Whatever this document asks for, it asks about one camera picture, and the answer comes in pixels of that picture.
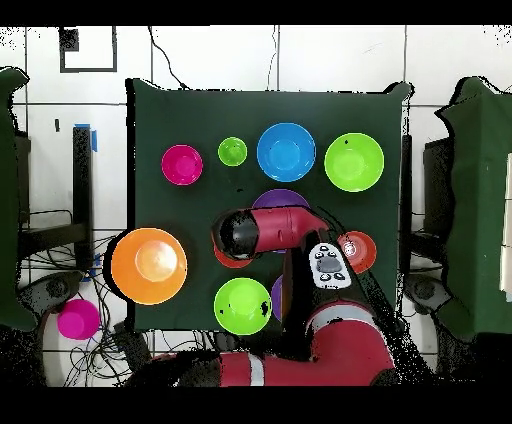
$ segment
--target blue bowl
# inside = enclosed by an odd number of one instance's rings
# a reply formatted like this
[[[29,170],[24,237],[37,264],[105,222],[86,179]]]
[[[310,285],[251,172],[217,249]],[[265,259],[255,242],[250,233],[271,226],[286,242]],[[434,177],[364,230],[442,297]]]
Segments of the blue bowl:
[[[270,178],[283,183],[297,181],[315,163],[315,141],[297,124],[281,123],[268,128],[258,142],[258,164]]]

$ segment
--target pink bowl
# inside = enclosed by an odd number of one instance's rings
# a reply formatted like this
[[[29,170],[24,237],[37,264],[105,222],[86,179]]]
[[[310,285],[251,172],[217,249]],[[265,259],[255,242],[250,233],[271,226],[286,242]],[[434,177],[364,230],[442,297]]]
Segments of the pink bowl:
[[[201,156],[193,147],[177,144],[162,157],[162,172],[171,183],[188,185],[196,181],[203,170]]]

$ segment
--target pink cup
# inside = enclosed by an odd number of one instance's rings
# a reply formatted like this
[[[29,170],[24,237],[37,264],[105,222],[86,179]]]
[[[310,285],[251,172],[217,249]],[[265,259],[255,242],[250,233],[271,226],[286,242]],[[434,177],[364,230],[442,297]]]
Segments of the pink cup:
[[[94,336],[100,325],[100,314],[88,300],[67,302],[57,317],[60,334],[68,339],[87,340]]]

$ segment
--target lime green bowl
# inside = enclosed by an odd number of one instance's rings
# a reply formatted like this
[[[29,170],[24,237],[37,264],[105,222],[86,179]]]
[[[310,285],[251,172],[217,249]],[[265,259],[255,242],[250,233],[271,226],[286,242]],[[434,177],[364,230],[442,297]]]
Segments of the lime green bowl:
[[[379,143],[366,134],[344,134],[327,149],[324,167],[336,187],[350,192],[363,191],[382,175],[384,153]]]
[[[238,166],[247,157],[247,146],[239,138],[228,137],[220,143],[218,154],[224,165]]]
[[[217,292],[213,308],[222,328],[238,336],[257,333],[272,315],[270,294],[251,278],[229,280]]]

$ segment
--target wire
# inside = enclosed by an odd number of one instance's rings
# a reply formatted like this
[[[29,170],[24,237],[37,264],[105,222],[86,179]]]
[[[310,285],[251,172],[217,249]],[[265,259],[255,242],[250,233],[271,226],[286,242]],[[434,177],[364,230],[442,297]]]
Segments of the wire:
[[[157,44],[155,43],[155,39],[153,38],[153,29],[152,29],[150,26],[148,26],[148,31],[149,31],[149,36],[151,37],[151,44],[153,44],[153,46],[154,46],[154,47],[156,47],[158,50],[160,50],[160,51],[162,52],[162,54],[164,55],[165,60],[167,61],[167,65],[168,65],[168,67],[169,67],[169,72],[171,73],[171,75],[173,76],[173,78],[174,78],[176,81],[178,81],[178,84],[180,85],[180,87],[181,87],[181,88],[191,90],[191,88],[190,88],[188,85],[186,85],[186,84],[182,83],[182,82],[178,79],[178,77],[177,77],[176,75],[174,75],[174,72],[172,72],[172,69],[171,69],[171,61],[169,60],[169,57],[167,56],[167,54],[165,53],[165,51],[164,51],[164,50],[163,50],[159,45],[157,45]]]
[[[277,42],[274,37],[275,33],[276,33],[276,26],[274,25],[274,31],[272,32],[272,40],[274,40],[274,54],[272,55],[272,59],[270,59],[270,67],[268,69],[267,91],[268,91],[268,87],[270,86],[270,72],[272,72],[272,64],[274,63],[274,57],[276,57],[276,54],[277,54]]]

